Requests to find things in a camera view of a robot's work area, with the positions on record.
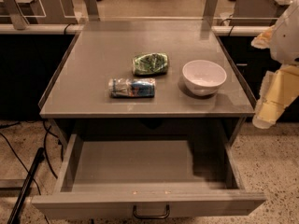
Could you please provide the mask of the grey top drawer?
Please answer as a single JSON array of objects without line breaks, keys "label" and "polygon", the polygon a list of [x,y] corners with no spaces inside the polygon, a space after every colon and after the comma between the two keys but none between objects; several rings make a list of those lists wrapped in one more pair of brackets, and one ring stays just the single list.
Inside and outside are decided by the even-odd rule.
[{"label": "grey top drawer", "polygon": [[230,148],[203,139],[95,141],[74,134],[52,194],[33,205],[52,219],[129,218],[168,204],[169,217],[246,216],[265,200],[245,190]]}]

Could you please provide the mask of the grey drawer cabinet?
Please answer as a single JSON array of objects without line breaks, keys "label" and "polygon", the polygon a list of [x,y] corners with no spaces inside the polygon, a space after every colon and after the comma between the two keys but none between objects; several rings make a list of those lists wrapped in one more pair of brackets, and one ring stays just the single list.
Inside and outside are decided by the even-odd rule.
[{"label": "grey drawer cabinet", "polygon": [[[137,54],[162,52],[164,75],[137,77]],[[220,90],[197,97],[184,84],[182,68],[193,60],[221,66]],[[40,102],[45,119],[220,118],[242,122],[254,98],[220,40],[203,20],[94,21],[84,25]]]}]

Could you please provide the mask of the white ceramic bowl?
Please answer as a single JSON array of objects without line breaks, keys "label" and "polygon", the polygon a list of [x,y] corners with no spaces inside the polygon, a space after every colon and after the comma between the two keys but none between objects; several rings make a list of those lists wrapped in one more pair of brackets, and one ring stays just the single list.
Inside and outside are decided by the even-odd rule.
[{"label": "white ceramic bowl", "polygon": [[182,68],[187,89],[194,95],[207,96],[216,93],[227,78],[226,71],[216,63],[194,60]]}]

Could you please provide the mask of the green snack bag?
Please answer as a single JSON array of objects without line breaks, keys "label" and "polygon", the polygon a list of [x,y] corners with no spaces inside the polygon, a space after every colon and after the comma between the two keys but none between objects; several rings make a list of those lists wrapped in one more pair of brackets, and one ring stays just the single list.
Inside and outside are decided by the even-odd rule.
[{"label": "green snack bag", "polygon": [[156,76],[166,74],[169,59],[165,53],[139,54],[133,58],[133,74],[135,76]]}]

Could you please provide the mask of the blue clear snack bag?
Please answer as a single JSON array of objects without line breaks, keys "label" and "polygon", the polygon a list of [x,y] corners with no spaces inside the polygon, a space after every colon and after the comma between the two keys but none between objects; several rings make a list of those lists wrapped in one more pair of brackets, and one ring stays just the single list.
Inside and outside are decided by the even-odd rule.
[{"label": "blue clear snack bag", "polygon": [[155,96],[154,78],[112,78],[108,82],[113,98],[151,98]]}]

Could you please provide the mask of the black metal bar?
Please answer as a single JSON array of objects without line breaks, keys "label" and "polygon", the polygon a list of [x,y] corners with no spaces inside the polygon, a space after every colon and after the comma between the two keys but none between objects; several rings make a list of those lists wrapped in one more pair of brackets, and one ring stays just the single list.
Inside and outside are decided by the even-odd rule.
[{"label": "black metal bar", "polygon": [[32,165],[31,165],[29,171],[27,172],[27,176],[26,176],[25,180],[22,183],[21,191],[20,191],[18,199],[12,209],[12,212],[10,214],[7,224],[20,224],[20,213],[22,210],[22,206],[27,197],[27,194],[29,193],[31,184],[34,181],[35,173],[37,171],[39,163],[41,163],[44,159],[43,153],[44,153],[44,148],[40,147],[37,150],[35,158],[32,162]]}]

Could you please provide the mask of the grey right post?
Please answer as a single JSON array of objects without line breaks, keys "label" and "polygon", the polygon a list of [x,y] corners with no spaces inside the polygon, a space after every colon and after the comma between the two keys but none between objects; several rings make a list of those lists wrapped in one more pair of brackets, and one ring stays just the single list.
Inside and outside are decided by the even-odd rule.
[{"label": "grey right post", "polygon": [[209,25],[212,25],[212,23],[213,23],[217,4],[218,4],[218,0],[206,0],[204,13],[203,13],[203,19]]}]

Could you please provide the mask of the grey post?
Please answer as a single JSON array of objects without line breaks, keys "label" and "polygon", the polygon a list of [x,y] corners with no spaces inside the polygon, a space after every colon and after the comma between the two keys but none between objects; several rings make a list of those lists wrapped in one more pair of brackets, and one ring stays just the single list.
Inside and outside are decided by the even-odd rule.
[{"label": "grey post", "polygon": [[99,13],[96,0],[84,0],[89,21],[99,21]]},{"label": "grey post", "polygon": [[21,14],[20,7],[16,0],[3,0],[7,13],[11,19],[12,25],[15,30],[25,30],[28,22]]},{"label": "grey post", "polygon": [[206,0],[204,13],[203,13],[203,19],[209,25],[212,25],[212,23],[213,23],[217,4],[218,4],[218,0]]}]

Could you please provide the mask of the grey middle post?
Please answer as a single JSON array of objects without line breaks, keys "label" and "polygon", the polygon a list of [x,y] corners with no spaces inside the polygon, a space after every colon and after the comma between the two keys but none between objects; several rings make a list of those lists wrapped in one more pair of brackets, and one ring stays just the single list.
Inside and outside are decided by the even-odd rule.
[{"label": "grey middle post", "polygon": [[99,13],[96,0],[84,0],[89,21],[99,21]]}]

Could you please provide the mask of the white horizontal rail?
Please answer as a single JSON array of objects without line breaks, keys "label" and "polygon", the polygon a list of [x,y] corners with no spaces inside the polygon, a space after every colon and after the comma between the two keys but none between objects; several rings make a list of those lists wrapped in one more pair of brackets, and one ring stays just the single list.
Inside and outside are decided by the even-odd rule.
[{"label": "white horizontal rail", "polygon": [[[12,24],[0,24],[1,35],[63,35],[75,34],[83,30],[82,24],[32,24],[24,30],[16,30]],[[268,29],[267,26],[213,26],[212,31],[218,36],[256,36]]]}]

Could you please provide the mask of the grey left post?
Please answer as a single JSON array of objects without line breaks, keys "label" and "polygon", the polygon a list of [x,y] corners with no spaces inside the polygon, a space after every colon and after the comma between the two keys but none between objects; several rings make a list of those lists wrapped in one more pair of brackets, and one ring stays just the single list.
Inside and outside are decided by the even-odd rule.
[{"label": "grey left post", "polygon": [[7,13],[11,19],[12,25],[15,30],[25,30],[28,22],[21,14],[20,7],[16,0],[3,0]]}]

